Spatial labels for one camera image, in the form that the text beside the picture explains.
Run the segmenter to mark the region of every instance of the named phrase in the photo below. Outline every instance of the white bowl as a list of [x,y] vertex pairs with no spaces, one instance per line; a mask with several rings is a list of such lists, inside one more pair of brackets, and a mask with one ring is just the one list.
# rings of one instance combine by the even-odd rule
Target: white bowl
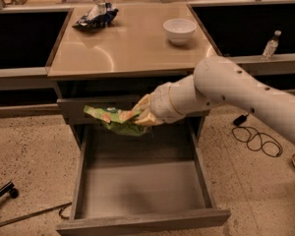
[[196,30],[197,25],[184,19],[167,20],[164,23],[167,38],[175,45],[183,45],[190,40]]

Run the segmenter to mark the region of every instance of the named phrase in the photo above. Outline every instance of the open drawer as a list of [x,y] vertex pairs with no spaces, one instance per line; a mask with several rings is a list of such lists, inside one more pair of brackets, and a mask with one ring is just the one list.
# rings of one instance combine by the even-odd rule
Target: open drawer
[[108,236],[222,225],[192,125],[154,127],[142,137],[88,125],[71,217],[61,235]]

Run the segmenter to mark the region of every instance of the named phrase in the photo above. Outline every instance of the floor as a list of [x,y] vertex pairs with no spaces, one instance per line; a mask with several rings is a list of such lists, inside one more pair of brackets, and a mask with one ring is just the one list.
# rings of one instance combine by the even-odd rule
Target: floor
[[[224,226],[142,236],[295,236],[295,147],[249,116],[246,125],[272,134],[283,154],[273,158],[248,150],[231,131],[232,121],[241,114],[228,105],[213,109],[200,140],[215,201],[231,210]],[[12,180],[20,192],[16,199],[0,198],[0,222],[70,202],[79,155],[54,105],[0,108],[0,188]],[[0,227],[0,236],[54,236],[55,225],[62,221],[54,210]]]

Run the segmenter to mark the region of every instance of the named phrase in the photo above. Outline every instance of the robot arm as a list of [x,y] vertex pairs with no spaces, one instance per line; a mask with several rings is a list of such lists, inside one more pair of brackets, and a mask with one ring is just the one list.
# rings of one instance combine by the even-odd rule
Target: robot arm
[[208,57],[194,75],[159,86],[149,99],[157,124],[228,103],[255,115],[295,145],[295,95],[262,84],[232,61]]

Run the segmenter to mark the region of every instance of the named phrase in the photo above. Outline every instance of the metal rod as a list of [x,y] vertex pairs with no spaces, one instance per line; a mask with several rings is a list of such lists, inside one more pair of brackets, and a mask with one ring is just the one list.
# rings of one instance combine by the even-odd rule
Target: metal rod
[[0,222],[0,227],[8,225],[8,224],[16,223],[16,222],[19,222],[19,221],[22,221],[22,220],[25,220],[25,219],[28,219],[28,218],[31,218],[31,217],[34,217],[34,216],[38,216],[38,215],[41,215],[41,214],[44,214],[44,213],[48,213],[48,212],[51,212],[51,211],[53,211],[55,209],[68,207],[71,204],[72,203],[69,202],[69,203],[66,203],[66,204],[62,204],[60,206],[54,206],[54,207],[51,207],[51,208],[47,208],[47,209],[43,209],[43,210],[40,210],[40,211],[37,211],[37,212],[33,212],[33,213],[28,214],[28,215],[12,218],[10,220]]
[[8,184],[6,184],[5,186],[3,186],[0,189],[0,198],[5,195],[6,193],[8,193],[10,190],[12,190],[14,187],[14,184],[10,181]]

